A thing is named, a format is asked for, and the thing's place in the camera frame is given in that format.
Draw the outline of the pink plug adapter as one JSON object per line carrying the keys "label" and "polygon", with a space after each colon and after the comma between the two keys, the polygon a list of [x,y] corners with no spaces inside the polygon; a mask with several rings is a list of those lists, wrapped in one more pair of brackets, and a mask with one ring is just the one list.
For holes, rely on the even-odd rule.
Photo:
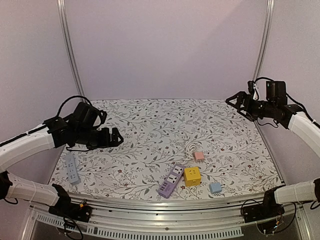
{"label": "pink plug adapter", "polygon": [[205,156],[202,151],[194,152],[194,160],[196,163],[203,163],[205,161]]}

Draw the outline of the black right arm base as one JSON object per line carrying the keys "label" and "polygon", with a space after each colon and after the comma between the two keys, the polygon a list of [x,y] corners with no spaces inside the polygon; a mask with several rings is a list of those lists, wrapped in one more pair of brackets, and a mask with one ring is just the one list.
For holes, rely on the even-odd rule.
{"label": "black right arm base", "polygon": [[243,202],[240,214],[243,216],[245,223],[269,219],[285,213],[284,207],[276,203],[274,193],[277,189],[278,187],[267,190],[261,203],[254,199],[248,199]]}

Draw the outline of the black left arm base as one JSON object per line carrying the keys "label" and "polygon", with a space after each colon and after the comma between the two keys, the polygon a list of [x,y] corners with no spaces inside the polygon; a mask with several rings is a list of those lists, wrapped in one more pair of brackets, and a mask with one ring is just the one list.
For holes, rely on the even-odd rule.
{"label": "black left arm base", "polygon": [[52,184],[52,186],[57,191],[58,201],[49,207],[48,212],[56,216],[88,223],[93,208],[87,204],[87,200],[83,199],[80,203],[72,203],[69,194],[62,186],[58,184]]}

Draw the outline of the purple power strip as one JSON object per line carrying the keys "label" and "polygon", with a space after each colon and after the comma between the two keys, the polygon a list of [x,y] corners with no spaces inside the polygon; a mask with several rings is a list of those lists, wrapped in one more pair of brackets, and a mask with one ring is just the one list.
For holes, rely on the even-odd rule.
{"label": "purple power strip", "polygon": [[180,180],[182,179],[185,168],[186,167],[183,165],[176,164],[170,170],[169,174],[166,176],[163,183],[157,190],[158,195],[165,199],[168,199],[172,195]]}

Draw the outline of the blue plug adapter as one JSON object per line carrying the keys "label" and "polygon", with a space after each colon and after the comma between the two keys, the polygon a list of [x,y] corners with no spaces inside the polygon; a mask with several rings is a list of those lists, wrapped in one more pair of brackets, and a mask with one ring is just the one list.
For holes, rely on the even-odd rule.
{"label": "blue plug adapter", "polygon": [[222,192],[222,185],[219,182],[210,183],[209,184],[209,191],[211,194],[218,194]]}

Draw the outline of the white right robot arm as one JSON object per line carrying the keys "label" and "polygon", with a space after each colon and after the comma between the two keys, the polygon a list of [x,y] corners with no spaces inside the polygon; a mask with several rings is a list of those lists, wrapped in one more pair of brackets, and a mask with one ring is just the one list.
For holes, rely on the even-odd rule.
{"label": "white right robot arm", "polygon": [[[257,91],[258,80],[248,81],[248,93],[239,91],[226,99],[226,103],[237,113],[251,122],[269,118],[275,124],[282,125],[303,140],[316,155],[320,154],[320,126],[311,118],[304,105],[287,93],[286,83],[264,77],[266,99],[260,100]],[[318,178],[292,185],[276,187],[264,193],[263,203],[258,213],[269,218],[278,207],[286,203],[304,203],[320,201],[320,180]]]}

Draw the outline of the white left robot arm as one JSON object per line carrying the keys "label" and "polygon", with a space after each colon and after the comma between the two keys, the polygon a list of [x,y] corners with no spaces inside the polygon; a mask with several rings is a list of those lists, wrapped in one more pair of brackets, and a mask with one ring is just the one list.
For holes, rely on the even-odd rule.
{"label": "white left robot arm", "polygon": [[74,205],[66,190],[57,184],[41,184],[17,177],[8,168],[38,153],[67,145],[84,145],[87,151],[118,147],[124,138],[114,127],[101,127],[107,112],[92,105],[86,98],[79,102],[73,113],[44,120],[35,128],[0,144],[0,198],[22,199],[45,204],[63,216],[74,213]]}

